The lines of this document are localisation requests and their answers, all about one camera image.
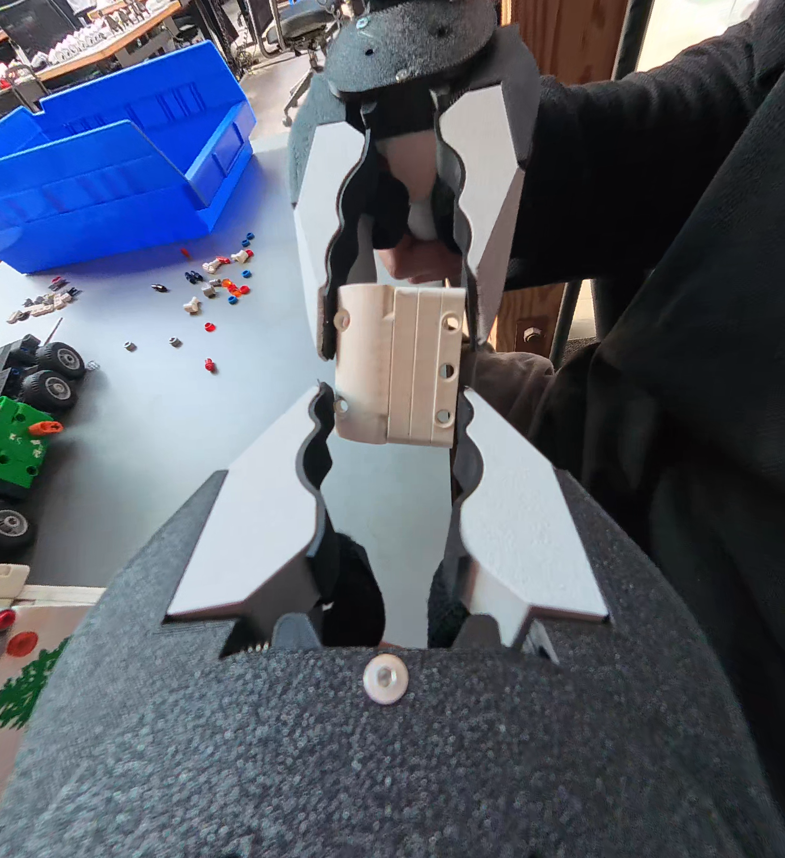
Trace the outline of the pile of tan lego plates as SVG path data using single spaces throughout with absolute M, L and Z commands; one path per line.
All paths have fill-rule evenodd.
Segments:
M 21 324 L 31 318 L 62 312 L 77 301 L 81 294 L 81 289 L 71 283 L 67 277 L 56 275 L 46 286 L 46 291 L 33 298 L 26 298 L 22 306 L 8 316 L 6 323 Z

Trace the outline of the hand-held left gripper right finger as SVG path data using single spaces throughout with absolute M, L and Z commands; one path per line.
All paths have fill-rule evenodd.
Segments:
M 473 389 L 459 396 L 441 561 L 441 649 L 569 664 L 556 623 L 595 631 L 611 610 L 557 472 Z

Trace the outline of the black office chair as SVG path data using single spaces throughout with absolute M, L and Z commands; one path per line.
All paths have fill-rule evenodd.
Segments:
M 271 24 L 258 37 L 259 49 L 267 59 L 282 53 L 296 57 L 308 55 L 309 68 L 291 88 L 283 107 L 283 126 L 290 128 L 301 98 L 310 89 L 313 78 L 323 70 L 327 47 L 342 23 L 340 3 L 334 1 L 301 1 L 289 4 L 284 11 L 269 2 Z

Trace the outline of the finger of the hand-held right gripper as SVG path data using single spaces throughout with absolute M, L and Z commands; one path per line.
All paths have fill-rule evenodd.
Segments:
M 309 330 L 323 360 L 337 358 L 340 290 L 373 281 L 372 145 L 370 133 L 349 123 L 318 126 L 294 206 Z
M 463 93 L 438 122 L 444 168 L 454 187 L 454 237 L 462 255 L 471 343 L 483 346 L 506 280 L 524 168 L 515 148 L 503 86 Z

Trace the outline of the white lego truck container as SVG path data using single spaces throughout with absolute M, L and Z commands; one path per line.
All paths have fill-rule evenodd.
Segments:
M 25 564 L 0 564 L 0 799 L 35 705 L 104 588 L 29 585 Z

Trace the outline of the white lego panel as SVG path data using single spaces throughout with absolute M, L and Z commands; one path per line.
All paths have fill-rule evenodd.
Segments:
M 340 287 L 333 318 L 339 437 L 451 448 L 465 295 L 450 286 Z

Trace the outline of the person's black sweater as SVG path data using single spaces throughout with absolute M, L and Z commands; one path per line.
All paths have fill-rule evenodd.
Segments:
M 785 2 L 750 16 L 758 107 L 609 334 L 467 372 L 681 595 L 785 816 Z

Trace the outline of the person's right hand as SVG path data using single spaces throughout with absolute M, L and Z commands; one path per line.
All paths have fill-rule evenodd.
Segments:
M 432 191 L 437 179 L 437 139 L 433 130 L 381 139 L 380 165 L 401 183 L 407 195 L 405 232 L 390 249 L 376 254 L 387 273 L 411 285 L 460 284 L 461 257 L 437 232 Z

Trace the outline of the scattered small lego pieces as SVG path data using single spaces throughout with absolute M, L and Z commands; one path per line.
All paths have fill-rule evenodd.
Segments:
M 206 299 L 214 300 L 219 294 L 226 294 L 227 303 L 230 306 L 236 306 L 241 298 L 251 294 L 252 288 L 246 282 L 237 283 L 228 276 L 220 277 L 216 275 L 219 269 L 223 266 L 247 263 L 251 260 L 254 256 L 254 252 L 251 249 L 251 242 L 254 238 L 254 233 L 251 231 L 247 232 L 244 240 L 241 242 L 240 252 L 229 256 L 218 255 L 213 259 L 204 261 L 201 263 L 201 271 L 187 269 L 184 272 L 185 279 L 190 285 L 198 286 L 199 292 L 201 292 Z M 158 294 L 167 294 L 169 291 L 165 285 L 160 283 L 151 284 L 151 289 Z M 187 313 L 188 316 L 196 317 L 202 313 L 203 305 L 199 297 L 194 295 L 189 301 L 182 305 L 182 310 Z M 208 333 L 214 332 L 216 330 L 215 323 L 204 323 L 204 330 Z M 181 349 L 184 345 L 183 340 L 177 336 L 169 338 L 168 342 L 172 349 Z M 122 348 L 129 353 L 135 353 L 139 350 L 139 344 L 133 341 L 127 341 L 123 344 Z M 218 372 L 215 361 L 211 358 L 205 358 L 204 366 L 205 370 L 211 374 L 216 374 Z M 100 365 L 97 361 L 89 361 L 85 368 L 86 370 L 98 370 Z

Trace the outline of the long wooden workbench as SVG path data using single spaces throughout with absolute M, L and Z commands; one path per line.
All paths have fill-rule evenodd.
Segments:
M 119 13 L 128 12 L 130 6 L 127 2 L 113 4 L 104 8 L 102 15 L 89 27 L 93 34 L 101 36 L 98 40 L 75 49 L 57 47 L 50 51 L 45 62 L 36 65 L 19 52 L 11 66 L 22 68 L 24 74 L 42 81 L 66 76 L 112 59 L 119 63 L 120 68 L 127 68 L 169 45 L 177 34 L 173 16 L 184 8 L 182 2 L 150 2 L 138 21 L 119 27 Z

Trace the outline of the blue plastic storage bin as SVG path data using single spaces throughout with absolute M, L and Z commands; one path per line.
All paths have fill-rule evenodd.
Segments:
M 19 107 L 0 119 L 0 260 L 37 273 L 204 237 L 255 124 L 210 41 Z

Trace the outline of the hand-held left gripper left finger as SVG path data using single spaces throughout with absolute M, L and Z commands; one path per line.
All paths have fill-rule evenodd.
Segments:
M 261 644 L 282 616 L 331 600 L 337 533 L 321 487 L 333 406 L 328 383 L 310 387 L 230 465 L 165 621 L 234 619 Z

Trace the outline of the white green lego truck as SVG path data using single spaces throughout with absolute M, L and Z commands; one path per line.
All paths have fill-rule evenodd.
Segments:
M 0 562 L 35 542 L 32 490 L 88 370 L 82 354 L 54 338 L 25 335 L 0 346 Z

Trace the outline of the person's right forearm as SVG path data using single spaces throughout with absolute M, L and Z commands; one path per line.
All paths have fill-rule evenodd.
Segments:
M 754 16 L 655 69 L 541 98 L 509 290 L 653 269 L 761 100 Z

